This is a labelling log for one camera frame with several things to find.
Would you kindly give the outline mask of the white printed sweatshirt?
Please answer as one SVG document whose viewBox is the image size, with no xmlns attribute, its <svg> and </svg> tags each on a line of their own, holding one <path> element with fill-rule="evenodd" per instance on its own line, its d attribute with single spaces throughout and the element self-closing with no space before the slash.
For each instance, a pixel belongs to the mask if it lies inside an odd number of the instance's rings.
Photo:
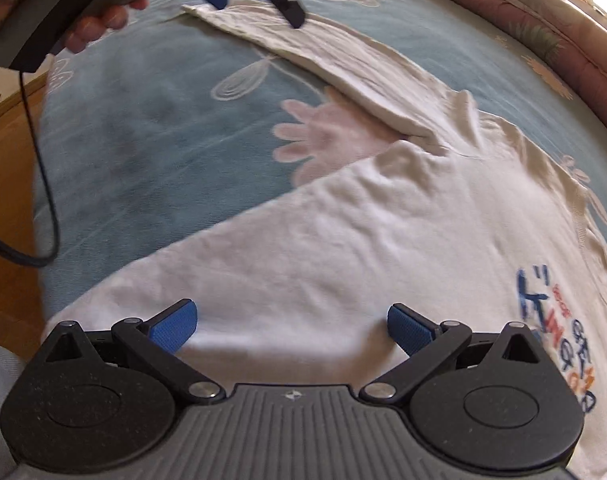
<svg viewBox="0 0 607 480">
<path fill-rule="evenodd" d="M 274 157 L 294 189 L 128 264 L 62 311 L 87 328 L 197 301 L 185 348 L 223 385 L 349 382 L 401 359 L 389 304 L 476 330 L 533 329 L 587 420 L 571 470 L 607 479 L 607 243 L 588 190 L 506 119 L 397 51 L 264 3 L 189 6 L 326 82 L 282 102 Z"/>
</svg>

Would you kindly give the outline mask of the blue floral bed sheet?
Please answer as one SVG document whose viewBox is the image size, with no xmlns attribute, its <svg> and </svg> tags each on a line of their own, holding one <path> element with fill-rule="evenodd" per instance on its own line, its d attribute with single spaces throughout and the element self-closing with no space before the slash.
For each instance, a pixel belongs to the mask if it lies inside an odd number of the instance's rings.
<svg viewBox="0 0 607 480">
<path fill-rule="evenodd" d="M 607 128 L 535 52 L 452 0 L 303 0 L 515 124 L 588 191 L 607 239 Z M 40 147 L 57 215 L 34 200 L 51 318 L 122 266 L 388 148 L 396 135 L 277 55 L 151 0 L 56 57 Z"/>
</svg>

